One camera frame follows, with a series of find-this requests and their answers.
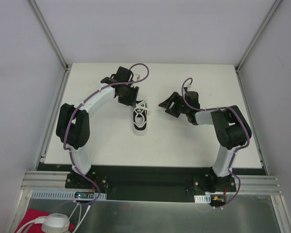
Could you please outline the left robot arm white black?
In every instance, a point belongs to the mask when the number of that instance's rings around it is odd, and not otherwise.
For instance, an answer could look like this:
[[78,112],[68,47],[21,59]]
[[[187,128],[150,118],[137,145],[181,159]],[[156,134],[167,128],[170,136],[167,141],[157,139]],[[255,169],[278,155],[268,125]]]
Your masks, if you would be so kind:
[[115,98],[120,104],[135,106],[139,88],[133,86],[133,76],[131,70],[119,67],[115,74],[102,79],[97,90],[80,103],[64,103],[60,108],[56,135],[68,151],[72,170],[78,173],[76,183],[83,189],[93,183],[93,177],[88,174],[91,162],[85,151],[90,138],[90,117]]

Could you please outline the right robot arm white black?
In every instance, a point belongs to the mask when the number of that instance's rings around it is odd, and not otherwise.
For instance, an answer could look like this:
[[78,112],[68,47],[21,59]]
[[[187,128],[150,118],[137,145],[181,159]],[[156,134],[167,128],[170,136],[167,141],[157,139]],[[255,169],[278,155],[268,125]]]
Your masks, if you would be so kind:
[[252,131],[238,106],[202,110],[199,94],[184,89],[182,94],[173,92],[158,104],[166,113],[179,117],[184,114],[193,125],[212,125],[220,144],[218,155],[209,173],[198,182],[206,192],[218,192],[232,182],[232,166],[239,150],[250,143]]

